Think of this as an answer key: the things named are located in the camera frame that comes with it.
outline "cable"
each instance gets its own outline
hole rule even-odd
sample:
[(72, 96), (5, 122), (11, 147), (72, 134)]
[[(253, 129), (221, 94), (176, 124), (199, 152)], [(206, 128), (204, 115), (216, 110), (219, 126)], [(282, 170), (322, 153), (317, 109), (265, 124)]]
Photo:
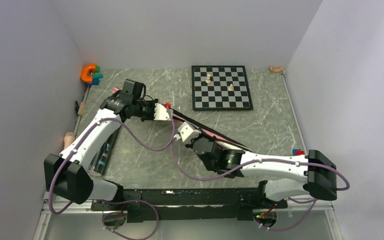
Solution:
[(270, 213), (274, 208), (275, 208), (275, 205), (273, 204), (273, 205), (270, 207), (270, 209), (269, 209), (268, 211), (263, 211), (263, 212), (261, 213), (261, 215), (267, 215), (267, 214)]
[(291, 229), (294, 229), (296, 226), (300, 225), (302, 222), (304, 222), (304, 220), (309, 216), (311, 210), (313, 209), (314, 205), (316, 204), (317, 200), (314, 200), (312, 201), (312, 204), (311, 206), (309, 207), (309, 209), (304, 213), (304, 215), (297, 221), (295, 222), (295, 224), (293, 224), (292, 226), (289, 226), (289, 227), (285, 227), (285, 228), (270, 228), (270, 227), (266, 227), (262, 224), (258, 224), (258, 222), (254, 219), (254, 222), (256, 222), (261, 228), (264, 228), (268, 231), (273, 231), (273, 232), (283, 232), (283, 231), (289, 231)]
[(195, 181), (211, 181), (211, 180), (219, 179), (219, 178), (222, 178), (222, 177), (224, 177), (224, 176), (226, 176), (226, 175), (229, 175), (229, 174), (233, 173), (234, 171), (236, 171), (236, 170), (238, 170), (238, 169), (240, 169), (240, 168), (242, 168), (242, 167), (244, 167), (244, 166), (246, 166), (246, 165), (250, 165), (250, 164), (254, 164), (254, 163), (258, 163), (258, 162), (259, 162), (258, 160), (251, 160), (251, 161), (248, 161), (248, 162), (246, 162), (246, 163), (242, 163), (242, 164), (240, 164), (240, 165), (237, 165), (236, 167), (230, 169), (230, 170), (227, 171), (227, 172), (223, 172), (223, 173), (220, 174), (220, 175), (211, 176), (211, 177), (206, 177), (206, 178), (198, 178), (198, 177), (189, 175), (187, 172), (185, 172), (185, 171), (183, 170), (182, 167), (180, 167), (179, 163), (176, 161), (175, 154), (173, 153), (172, 144), (170, 145), (169, 149), (170, 149), (170, 153), (171, 153), (173, 162), (174, 162), (174, 164), (176, 165), (176, 167), (179, 169), (179, 171), (180, 171), (183, 175), (185, 175), (186, 177), (188, 177), (188, 178), (190, 178), (190, 179), (192, 179), (192, 180), (195, 180)]
[[(166, 109), (167, 109), (167, 112), (168, 112), (168, 116), (170, 117), (171, 126), (173, 128), (172, 129), (172, 134), (171, 134), (170, 141), (165, 146), (163, 146), (161, 148), (157, 148), (157, 149), (150, 148), (149, 146), (145, 145), (145, 143), (143, 143), (141, 140), (139, 140), (139, 138), (137, 138), (135, 136), (135, 134), (133, 134), (132, 130), (130, 130), (130, 128), (124, 122), (122, 122), (118, 118), (105, 117), (105, 118), (100, 119), (98, 122), (115, 121), (115, 122), (119, 123), (123, 128), (125, 128), (128, 131), (128, 133), (134, 138), (134, 140), (136, 140), (136, 142), (138, 142), (142, 147), (144, 147), (144, 148), (146, 148), (148, 150), (151, 150), (151, 151), (158, 152), (158, 151), (162, 151), (162, 150), (166, 149), (168, 146), (171, 146), (171, 143), (173, 142), (173, 139), (174, 139), (174, 136), (175, 136), (175, 133), (176, 133), (175, 121), (173, 119), (173, 116), (172, 116), (172, 113), (170, 111), (170, 108), (166, 107)], [(86, 140), (86, 138), (98, 126), (97, 125), (98, 122), (95, 122), (95, 124), (93, 124), (88, 130), (86, 130), (84, 135), (79, 139), (78, 143), (74, 146), (73, 150), (79, 149), (79, 147), (83, 144), (83, 142)], [(61, 209), (61, 211), (55, 211), (54, 205), (53, 205), (53, 201), (52, 201), (53, 194), (54, 194), (55, 183), (57, 182), (57, 178), (60, 175), (60, 173), (63, 170), (63, 168), (66, 165), (66, 163), (73, 157), (73, 155), (74, 155), (74, 151), (73, 150), (70, 151), (70, 153), (67, 155), (67, 157), (64, 159), (64, 161), (62, 161), (61, 165), (56, 170), (55, 174), (53, 175), (53, 178), (52, 178), (52, 181), (50, 183), (50, 186), (49, 186), (48, 205), (49, 205), (50, 212), (52, 214), (54, 214), (54, 215), (61, 214), (62, 212), (64, 212), (73, 203), (72, 201), (70, 201), (66, 206), (64, 206)]]
[(288, 197), (288, 199), (291, 200), (294, 203), (297, 203), (297, 204), (309, 204), (309, 203), (312, 203), (314, 200), (316, 200), (315, 198), (313, 198), (313, 199), (310, 199), (310, 200), (298, 201), (298, 200), (295, 200), (295, 199), (293, 199), (291, 197)]
[(160, 217), (158, 216), (158, 212), (157, 212), (157, 209), (149, 202), (147, 201), (144, 201), (144, 200), (139, 200), (139, 199), (135, 199), (135, 200), (127, 200), (127, 201), (120, 201), (120, 202), (111, 202), (111, 201), (107, 201), (107, 200), (99, 200), (103, 203), (106, 203), (106, 204), (116, 204), (116, 205), (119, 205), (119, 204), (128, 204), (128, 203), (136, 203), (136, 202), (140, 202), (140, 203), (144, 203), (148, 206), (150, 206), (152, 208), (152, 210), (154, 211), (155, 213), (155, 217), (156, 217), (156, 222), (155, 222), (155, 227), (153, 228), (152, 232), (146, 236), (146, 237), (143, 237), (143, 238), (131, 238), (131, 237), (128, 237), (126, 235), (123, 235), (121, 233), (119, 233), (118, 231), (114, 231), (113, 229), (111, 229), (109, 226), (106, 226), (105, 225), (105, 218), (108, 217), (108, 216), (113, 216), (113, 215), (121, 215), (123, 216), (123, 214), (121, 212), (118, 212), (118, 211), (114, 211), (114, 212), (110, 212), (110, 213), (107, 213), (105, 214), (103, 217), (102, 217), (102, 225), (103, 225), (103, 228), (110, 231), (111, 233), (113, 234), (116, 234), (124, 239), (127, 239), (127, 240), (146, 240), (146, 239), (149, 239), (152, 235), (155, 234), (155, 232), (157, 231), (158, 229), (158, 226), (160, 225)]

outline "blue object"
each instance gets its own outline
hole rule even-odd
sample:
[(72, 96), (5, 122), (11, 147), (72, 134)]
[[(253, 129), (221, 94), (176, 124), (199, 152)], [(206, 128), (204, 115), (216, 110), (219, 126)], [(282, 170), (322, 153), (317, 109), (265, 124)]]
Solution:
[(104, 75), (102, 74), (102, 73), (98, 73), (98, 74), (94, 74), (93, 76), (92, 76), (92, 79), (101, 79), (101, 78), (103, 78), (104, 77)]
[(296, 148), (296, 149), (292, 150), (292, 156), (295, 156), (297, 154), (297, 151), (301, 151), (301, 149)]
[(99, 83), (100, 83), (101, 81), (98, 79), (98, 78), (94, 78), (93, 80), (92, 80), (92, 83), (86, 83), (86, 85), (88, 85), (88, 86), (94, 86), (94, 85), (99, 85)]

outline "black strap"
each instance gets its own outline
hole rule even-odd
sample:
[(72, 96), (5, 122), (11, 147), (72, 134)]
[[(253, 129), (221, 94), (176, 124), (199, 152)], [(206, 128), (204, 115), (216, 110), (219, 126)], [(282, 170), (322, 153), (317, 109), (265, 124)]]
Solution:
[(240, 143), (240, 142), (238, 142), (238, 141), (235, 141), (235, 140), (231, 139), (230, 137), (227, 137), (227, 136), (221, 134), (220, 132), (218, 132), (218, 131), (216, 131), (216, 130), (214, 130), (214, 129), (208, 127), (208, 126), (205, 126), (204, 124), (202, 124), (202, 123), (200, 123), (200, 122), (198, 122), (198, 121), (196, 121), (196, 120), (193, 120), (192, 118), (190, 118), (190, 117), (188, 117), (188, 116), (185, 116), (184, 114), (182, 114), (182, 113), (180, 113), (180, 112), (174, 110), (173, 108), (172, 108), (172, 110), (173, 110), (173, 114), (175, 115), (175, 116), (174, 116), (175, 119), (176, 119), (176, 116), (179, 116), (180, 118), (182, 118), (182, 119), (188, 121), (189, 123), (195, 125), (196, 127), (200, 128), (200, 129), (204, 129), (204, 130), (206, 130), (206, 131), (208, 131), (208, 132), (211, 132), (211, 133), (213, 133), (213, 134), (215, 134), (215, 135), (218, 135), (218, 136), (220, 136), (220, 137), (226, 139), (226, 140), (229, 141), (229, 142), (232, 142), (232, 143), (237, 144), (237, 145), (240, 145), (240, 146), (244, 146), (244, 147), (246, 147), (247, 149), (249, 149), (249, 147), (245, 146), (244, 144), (242, 144), (242, 143)]

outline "blue block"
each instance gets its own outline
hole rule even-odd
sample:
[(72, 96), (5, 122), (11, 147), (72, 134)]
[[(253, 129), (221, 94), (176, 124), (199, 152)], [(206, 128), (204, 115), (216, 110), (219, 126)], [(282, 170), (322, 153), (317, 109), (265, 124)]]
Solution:
[(295, 156), (297, 154), (297, 151), (301, 151), (301, 149), (296, 148), (296, 149), (292, 150), (292, 156)]
[(95, 75), (93, 75), (92, 76), (92, 78), (95, 80), (95, 79), (101, 79), (101, 78), (103, 78), (104, 77), (104, 75), (102, 74), (102, 73), (98, 73), (98, 74), (95, 74)]

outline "gray table surface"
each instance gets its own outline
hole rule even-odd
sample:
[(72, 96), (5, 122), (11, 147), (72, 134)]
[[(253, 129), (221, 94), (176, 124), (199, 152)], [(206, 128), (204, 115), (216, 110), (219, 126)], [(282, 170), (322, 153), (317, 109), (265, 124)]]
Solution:
[[(105, 69), (101, 73), (104, 78), (89, 91), (77, 134), (92, 121), (99, 105), (112, 94), (112, 88), (122, 88), (125, 79), (131, 79), (144, 83), (147, 94), (160, 99), (160, 103), (171, 103), (172, 108), (256, 153), (290, 156), (293, 149), (303, 148), (284, 82), (278, 73), (246, 70), (254, 108), (251, 111), (193, 111), (190, 69)], [(166, 121), (141, 122), (132, 118), (126, 124), (139, 139), (154, 148), (165, 145), (172, 131)], [(191, 149), (178, 142), (173, 149), (176, 161), (190, 175), (204, 178), (216, 174), (207, 171)], [(261, 176), (191, 180), (175, 167), (168, 149), (149, 151), (126, 130), (119, 132), (103, 178), (125, 189), (253, 188), (259, 181), (269, 179)]]

